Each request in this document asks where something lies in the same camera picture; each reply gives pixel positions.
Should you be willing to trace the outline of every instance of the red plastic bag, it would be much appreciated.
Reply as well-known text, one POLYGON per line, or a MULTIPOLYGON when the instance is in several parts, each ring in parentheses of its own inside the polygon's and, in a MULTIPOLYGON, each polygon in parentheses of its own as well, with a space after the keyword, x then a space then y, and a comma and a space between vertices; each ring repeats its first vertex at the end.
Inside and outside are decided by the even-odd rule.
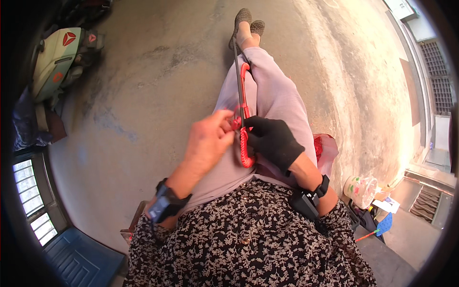
POLYGON ((336 140, 328 134, 314 134, 314 147, 317 157, 317 169, 321 174, 331 176, 331 166, 339 154, 336 140))

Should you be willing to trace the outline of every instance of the red logo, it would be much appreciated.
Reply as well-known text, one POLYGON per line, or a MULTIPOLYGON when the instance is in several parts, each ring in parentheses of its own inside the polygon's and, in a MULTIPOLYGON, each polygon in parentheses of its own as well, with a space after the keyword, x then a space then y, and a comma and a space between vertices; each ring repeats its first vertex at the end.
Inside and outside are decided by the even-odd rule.
POLYGON ((57 72, 57 73, 54 75, 54 77, 53 77, 53 82, 55 82, 55 83, 59 82, 59 81, 62 79, 63 76, 64 76, 64 75, 62 75, 61 72, 57 72))
POLYGON ((62 41, 62 45, 65 47, 68 44, 72 43, 73 40, 75 40, 75 37, 76 37, 75 34, 72 32, 65 33, 64 40, 62 41))
POLYGON ((94 42, 96 39, 96 36, 94 36, 93 34, 89 35, 89 42, 94 42))

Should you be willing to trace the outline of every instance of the black glove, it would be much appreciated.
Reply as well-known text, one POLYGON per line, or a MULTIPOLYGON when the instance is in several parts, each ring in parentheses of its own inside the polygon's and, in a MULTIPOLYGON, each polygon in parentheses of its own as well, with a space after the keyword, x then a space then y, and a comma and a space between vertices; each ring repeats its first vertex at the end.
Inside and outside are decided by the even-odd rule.
POLYGON ((247 144, 287 175, 288 168, 304 151, 287 124, 280 119, 253 116, 245 120, 245 126, 249 135, 247 144))

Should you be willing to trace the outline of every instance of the vent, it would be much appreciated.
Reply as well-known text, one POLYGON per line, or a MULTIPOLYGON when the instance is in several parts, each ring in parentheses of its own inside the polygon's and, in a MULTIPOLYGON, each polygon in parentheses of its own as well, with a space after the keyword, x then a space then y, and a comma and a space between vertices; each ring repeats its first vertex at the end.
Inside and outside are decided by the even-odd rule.
POLYGON ((431 78, 433 94, 435 96, 435 110, 438 114, 448 115, 453 106, 451 84, 448 78, 431 78))
POLYGON ((422 186, 421 192, 409 211, 428 223, 432 223, 440 195, 441 192, 439 190, 429 186, 422 186))
POLYGON ((447 75, 445 61, 443 60, 440 48, 436 42, 421 44, 422 54, 431 76, 447 75))

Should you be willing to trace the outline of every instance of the blue door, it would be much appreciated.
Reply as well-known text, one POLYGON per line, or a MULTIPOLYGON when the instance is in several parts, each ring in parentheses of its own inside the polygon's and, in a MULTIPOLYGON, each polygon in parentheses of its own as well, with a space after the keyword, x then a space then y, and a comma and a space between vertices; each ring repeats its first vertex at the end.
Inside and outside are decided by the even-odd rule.
POLYGON ((57 274, 72 287, 108 286, 124 255, 89 238, 76 228, 67 229, 44 252, 57 274))

